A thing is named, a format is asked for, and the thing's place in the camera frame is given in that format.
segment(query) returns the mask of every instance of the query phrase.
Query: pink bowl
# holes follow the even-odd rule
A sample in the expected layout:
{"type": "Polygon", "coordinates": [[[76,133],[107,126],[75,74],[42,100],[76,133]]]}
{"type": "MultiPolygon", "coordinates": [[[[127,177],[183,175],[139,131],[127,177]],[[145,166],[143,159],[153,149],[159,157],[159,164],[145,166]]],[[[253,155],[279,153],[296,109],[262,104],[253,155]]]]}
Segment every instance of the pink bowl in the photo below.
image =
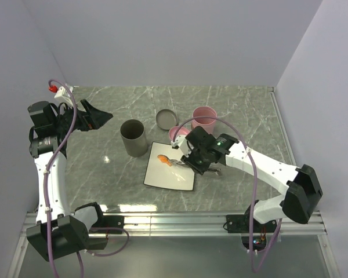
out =
{"type": "MultiPolygon", "coordinates": [[[[200,106],[197,107],[192,114],[192,117],[198,117],[198,116],[211,116],[211,117],[217,117],[216,111],[208,106],[200,106]]],[[[214,119],[196,119],[192,120],[191,127],[194,129],[197,126],[201,126],[207,133],[212,134],[215,127],[215,120],[214,119]]]]}
{"type": "MultiPolygon", "coordinates": [[[[169,130],[169,138],[170,138],[170,141],[173,141],[173,138],[174,138],[174,134],[175,132],[178,130],[179,126],[175,126],[175,127],[172,127],[170,130],[169,130]]],[[[182,127],[179,131],[178,131],[178,134],[177,136],[179,135],[187,135],[189,132],[188,129],[186,129],[185,127],[182,127]]]]}

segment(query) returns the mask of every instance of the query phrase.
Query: purple tube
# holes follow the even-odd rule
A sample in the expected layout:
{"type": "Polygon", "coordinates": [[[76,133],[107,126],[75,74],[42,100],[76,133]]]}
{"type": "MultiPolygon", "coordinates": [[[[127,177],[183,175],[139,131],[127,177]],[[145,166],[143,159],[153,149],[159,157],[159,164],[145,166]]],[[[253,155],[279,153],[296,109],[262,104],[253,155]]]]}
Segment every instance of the purple tube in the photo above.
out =
{"type": "MultiPolygon", "coordinates": [[[[74,114],[72,117],[72,122],[71,122],[71,126],[70,129],[68,130],[66,136],[64,137],[63,141],[59,144],[58,148],[54,151],[52,157],[49,159],[48,164],[46,165],[46,171],[44,172],[44,199],[45,199],[45,206],[46,207],[50,207],[50,200],[49,200],[49,192],[48,192],[48,177],[49,177],[49,173],[50,173],[50,168],[53,165],[54,160],[56,159],[57,154],[60,152],[60,150],[62,149],[62,147],[65,145],[65,143],[67,142],[68,138],[70,137],[72,131],[74,130],[74,126],[76,123],[76,118],[77,118],[77,105],[76,105],[76,101],[74,98],[74,95],[72,94],[72,92],[69,90],[69,88],[65,85],[62,84],[61,82],[55,80],[55,79],[51,79],[48,81],[49,87],[52,85],[52,82],[58,83],[59,85],[63,86],[66,90],[67,93],[70,95],[71,101],[72,101],[72,105],[74,106],[74,114]]],[[[50,212],[50,210],[48,210],[46,212],[46,236],[47,236],[47,242],[48,242],[48,256],[49,256],[49,263],[50,263],[50,267],[52,268],[54,277],[59,277],[58,273],[57,273],[57,269],[56,266],[54,264],[54,258],[53,258],[53,248],[52,248],[52,213],[50,212]]]]}
{"type": "Polygon", "coordinates": [[[82,258],[80,256],[80,252],[77,251],[76,255],[77,255],[77,259],[79,260],[79,264],[80,264],[80,277],[84,278],[84,264],[82,263],[82,258]]]}
{"type": "Polygon", "coordinates": [[[98,253],[94,253],[94,252],[91,252],[88,250],[89,254],[93,254],[96,257],[109,257],[109,256],[112,256],[112,255],[115,255],[115,254],[121,252],[126,247],[126,245],[128,245],[128,242],[130,239],[130,235],[129,235],[128,231],[125,229],[122,229],[122,228],[94,228],[94,227],[92,227],[91,230],[121,231],[121,232],[126,233],[126,241],[125,241],[124,245],[117,251],[114,251],[114,252],[108,253],[108,254],[98,254],[98,253]]]}

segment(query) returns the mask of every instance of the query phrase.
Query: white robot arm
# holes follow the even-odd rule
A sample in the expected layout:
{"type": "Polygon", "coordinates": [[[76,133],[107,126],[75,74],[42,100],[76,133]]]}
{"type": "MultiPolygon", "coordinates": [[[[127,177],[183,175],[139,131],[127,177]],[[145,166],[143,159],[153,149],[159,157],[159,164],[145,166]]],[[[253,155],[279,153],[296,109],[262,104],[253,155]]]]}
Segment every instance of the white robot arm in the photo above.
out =
{"type": "Polygon", "coordinates": [[[50,158],[66,136],[73,119],[74,109],[77,119],[73,130],[89,131],[102,127],[113,116],[92,107],[86,100],[81,100],[85,111],[77,107],[66,108],[60,114],[60,107],[47,101],[40,101],[29,106],[28,112],[34,123],[30,130],[30,154],[35,160],[39,179],[39,206],[36,226],[26,231],[27,239],[32,246],[49,260],[46,228],[48,224],[47,211],[51,214],[52,251],[54,259],[83,250],[104,249],[106,238],[89,238],[88,231],[92,225],[103,223],[103,213],[97,203],[81,206],[71,215],[65,187],[66,148],[63,145],[56,155],[51,167],[48,167],[49,206],[45,204],[44,177],[50,158]]]}
{"type": "Polygon", "coordinates": [[[219,162],[252,175],[253,167],[248,156],[251,153],[258,178],[280,193],[255,204],[254,219],[260,224],[286,217],[306,224],[322,197],[312,167],[304,165],[298,168],[281,163],[248,147],[245,149],[241,142],[227,134],[216,139],[198,126],[187,136],[178,136],[171,144],[182,150],[182,161],[199,174],[207,171],[211,163],[219,162]]]}

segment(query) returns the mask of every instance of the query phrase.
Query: white plate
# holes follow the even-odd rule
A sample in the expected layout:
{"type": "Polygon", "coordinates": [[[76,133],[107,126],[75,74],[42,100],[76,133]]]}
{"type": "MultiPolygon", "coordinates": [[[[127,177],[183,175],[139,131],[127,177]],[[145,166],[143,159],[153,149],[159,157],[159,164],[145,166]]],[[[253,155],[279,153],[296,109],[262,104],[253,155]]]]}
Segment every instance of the white plate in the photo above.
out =
{"type": "Polygon", "coordinates": [[[179,149],[173,149],[171,145],[153,142],[144,184],[174,190],[193,190],[195,173],[192,169],[178,165],[169,166],[161,162],[158,155],[180,160],[183,153],[179,149]]]}

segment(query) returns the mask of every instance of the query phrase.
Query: gray marble surface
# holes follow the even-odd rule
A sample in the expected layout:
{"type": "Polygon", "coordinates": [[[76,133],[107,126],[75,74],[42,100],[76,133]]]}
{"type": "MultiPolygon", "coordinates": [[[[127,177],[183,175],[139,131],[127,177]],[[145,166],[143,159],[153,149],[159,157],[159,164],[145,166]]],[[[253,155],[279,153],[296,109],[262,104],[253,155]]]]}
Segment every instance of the gray marble surface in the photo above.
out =
{"type": "MultiPolygon", "coordinates": [[[[251,148],[291,162],[267,87],[77,87],[74,94],[78,101],[85,98],[114,117],[99,130],[75,131],[69,139],[66,185],[72,210],[89,202],[98,202],[104,211],[245,210],[250,205],[253,177],[230,167],[223,167],[220,177],[196,174],[190,192],[143,185],[150,151],[140,158],[128,156],[119,128],[128,119],[138,119],[149,142],[169,144],[168,132],[155,123],[156,113],[163,108],[174,110],[182,122],[196,107],[208,105],[232,123],[251,148]]],[[[214,135],[221,133],[233,135],[217,123],[214,135]]],[[[276,194],[259,181],[258,199],[276,194]]]]}

